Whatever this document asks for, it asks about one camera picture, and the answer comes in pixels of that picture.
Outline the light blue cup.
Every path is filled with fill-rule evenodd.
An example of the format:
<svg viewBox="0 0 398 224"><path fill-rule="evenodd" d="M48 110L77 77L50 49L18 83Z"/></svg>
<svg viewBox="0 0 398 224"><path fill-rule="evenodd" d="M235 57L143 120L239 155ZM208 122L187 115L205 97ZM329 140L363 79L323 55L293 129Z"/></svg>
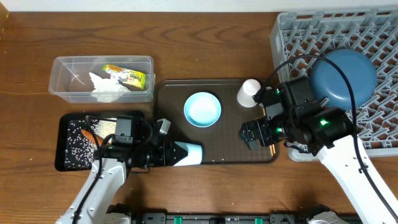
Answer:
<svg viewBox="0 0 398 224"><path fill-rule="evenodd" d="M192 166L192 165L199 165L203 159L203 148L198 144L191 144L186 142L176 142L178 146L183 148L188 152L187 157L183 158L182 160L178 161L175 164L177 166Z"/></svg>

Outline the light blue bowl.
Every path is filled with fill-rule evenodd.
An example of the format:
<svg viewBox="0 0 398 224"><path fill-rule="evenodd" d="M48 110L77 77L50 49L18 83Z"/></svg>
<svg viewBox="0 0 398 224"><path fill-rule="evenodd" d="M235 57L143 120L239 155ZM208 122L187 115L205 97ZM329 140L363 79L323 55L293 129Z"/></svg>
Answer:
<svg viewBox="0 0 398 224"><path fill-rule="evenodd" d="M183 107L186 120L198 128L207 128L215 124L221 112L219 99L208 92L194 93L188 97Z"/></svg>

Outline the orange carrot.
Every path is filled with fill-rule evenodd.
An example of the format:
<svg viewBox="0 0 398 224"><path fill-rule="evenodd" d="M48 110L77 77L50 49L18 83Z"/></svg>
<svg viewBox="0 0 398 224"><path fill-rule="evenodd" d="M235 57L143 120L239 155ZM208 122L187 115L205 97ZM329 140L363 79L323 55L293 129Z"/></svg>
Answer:
<svg viewBox="0 0 398 224"><path fill-rule="evenodd" d="M89 140L89 142L96 144L96 142L95 142L95 138L96 138L99 145L102 145L103 139L100 138L98 135L96 135L96 134L92 135L89 131L87 131L85 129L82 129L81 133L87 140Z"/></svg>

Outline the dark blue plate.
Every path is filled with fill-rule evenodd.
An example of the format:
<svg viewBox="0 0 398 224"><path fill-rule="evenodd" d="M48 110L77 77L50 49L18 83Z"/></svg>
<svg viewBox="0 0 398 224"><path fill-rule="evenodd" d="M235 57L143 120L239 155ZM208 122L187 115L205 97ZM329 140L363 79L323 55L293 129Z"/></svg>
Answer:
<svg viewBox="0 0 398 224"><path fill-rule="evenodd" d="M377 87L377 73L367 56L350 49L339 49L324 56L335 63L346 75L354 93L357 108L367 102ZM351 109L351 98L345 81L329 63L317 60L309 76L310 87L316 99L328 98L327 107Z"/></svg>

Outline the yellow-green snack wrapper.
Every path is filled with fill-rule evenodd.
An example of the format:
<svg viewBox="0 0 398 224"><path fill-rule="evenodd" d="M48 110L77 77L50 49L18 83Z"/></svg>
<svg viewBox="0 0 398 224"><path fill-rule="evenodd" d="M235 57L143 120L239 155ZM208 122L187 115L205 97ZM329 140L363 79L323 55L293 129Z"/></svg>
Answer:
<svg viewBox="0 0 398 224"><path fill-rule="evenodd" d="M144 89L146 84L146 74L135 70L122 68L116 65L104 65L103 71L108 73L111 78L115 78L124 84Z"/></svg>

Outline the white rice pile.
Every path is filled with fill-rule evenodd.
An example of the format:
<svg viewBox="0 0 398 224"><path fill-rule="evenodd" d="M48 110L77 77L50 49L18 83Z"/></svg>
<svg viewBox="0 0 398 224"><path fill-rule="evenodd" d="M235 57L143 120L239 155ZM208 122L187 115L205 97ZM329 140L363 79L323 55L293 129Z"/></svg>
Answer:
<svg viewBox="0 0 398 224"><path fill-rule="evenodd" d="M116 118L112 121L98 119L88 119L90 128L100 138L104 139L116 130ZM89 142L81 133L85 129L90 131L84 119L71 120L68 124L66 135L66 147L63 150L65 160L63 165L66 170L90 170L94 161L94 153L97 151L97 145Z"/></svg>

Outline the white napkin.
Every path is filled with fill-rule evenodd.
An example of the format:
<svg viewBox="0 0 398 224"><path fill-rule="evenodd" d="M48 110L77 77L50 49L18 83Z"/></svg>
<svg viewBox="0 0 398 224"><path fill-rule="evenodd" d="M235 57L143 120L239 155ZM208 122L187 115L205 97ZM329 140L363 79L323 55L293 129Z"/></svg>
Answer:
<svg viewBox="0 0 398 224"><path fill-rule="evenodd" d="M120 84L115 78L101 78L92 72L89 75L94 85L91 96L100 103L111 103L130 92L130 89Z"/></svg>

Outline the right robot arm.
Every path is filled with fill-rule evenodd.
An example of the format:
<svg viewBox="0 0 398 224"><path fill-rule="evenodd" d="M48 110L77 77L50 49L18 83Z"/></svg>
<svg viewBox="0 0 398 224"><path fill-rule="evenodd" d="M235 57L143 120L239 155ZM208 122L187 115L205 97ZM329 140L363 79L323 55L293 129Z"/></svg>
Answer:
<svg viewBox="0 0 398 224"><path fill-rule="evenodd" d="M243 123L239 137L251 150L281 141L304 144L332 173L363 223L397 223L397 198L356 135L356 126L339 108L318 104Z"/></svg>

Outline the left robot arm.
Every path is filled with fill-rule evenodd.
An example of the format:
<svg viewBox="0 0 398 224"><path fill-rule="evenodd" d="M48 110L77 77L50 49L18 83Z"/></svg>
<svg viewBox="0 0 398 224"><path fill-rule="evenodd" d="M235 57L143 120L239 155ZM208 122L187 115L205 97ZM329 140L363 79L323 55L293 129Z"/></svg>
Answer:
<svg viewBox="0 0 398 224"><path fill-rule="evenodd" d="M203 159L200 145L162 142L158 145L100 147L103 157L91 165L91 172L76 199L57 223L103 223L118 189L132 168L199 165Z"/></svg>

